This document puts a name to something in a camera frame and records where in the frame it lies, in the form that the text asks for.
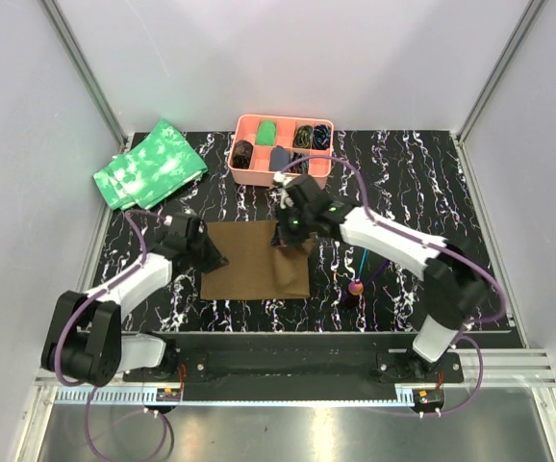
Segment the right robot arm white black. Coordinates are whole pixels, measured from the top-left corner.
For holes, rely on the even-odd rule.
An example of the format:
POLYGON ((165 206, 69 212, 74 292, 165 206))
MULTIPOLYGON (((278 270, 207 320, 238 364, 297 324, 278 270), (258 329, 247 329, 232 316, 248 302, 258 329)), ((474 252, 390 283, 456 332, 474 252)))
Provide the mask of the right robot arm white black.
POLYGON ((310 235, 331 238, 375 253, 416 276, 423 286, 426 317, 412 343, 407 370, 428 381, 442 368, 441 357, 490 285, 466 264, 465 252, 440 236, 427 235, 383 218, 347 199, 334 199, 308 174, 289 178, 277 172, 275 239, 296 247, 310 235))

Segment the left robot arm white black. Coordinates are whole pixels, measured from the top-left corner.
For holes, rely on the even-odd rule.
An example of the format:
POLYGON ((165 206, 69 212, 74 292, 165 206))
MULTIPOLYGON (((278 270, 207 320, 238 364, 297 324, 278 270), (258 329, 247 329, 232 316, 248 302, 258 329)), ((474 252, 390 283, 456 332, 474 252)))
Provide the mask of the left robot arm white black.
POLYGON ((43 370, 68 387, 104 387, 119 373, 143 370, 159 381, 181 371, 177 347, 158 334, 126 335, 122 323, 179 271, 207 274, 228 264, 199 216, 157 216, 157 239, 146 242, 133 217, 139 257, 126 269, 85 292, 66 291, 55 304, 40 357, 43 370))

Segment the brown cloth napkin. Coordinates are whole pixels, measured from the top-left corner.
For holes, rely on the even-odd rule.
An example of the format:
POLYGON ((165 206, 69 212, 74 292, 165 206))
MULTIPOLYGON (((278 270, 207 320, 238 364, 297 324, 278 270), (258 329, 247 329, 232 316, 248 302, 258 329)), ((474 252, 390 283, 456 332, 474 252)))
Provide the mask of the brown cloth napkin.
POLYGON ((209 236, 228 264, 201 276, 203 300, 305 299, 311 296, 314 241, 274 246, 274 220, 211 222, 209 236))

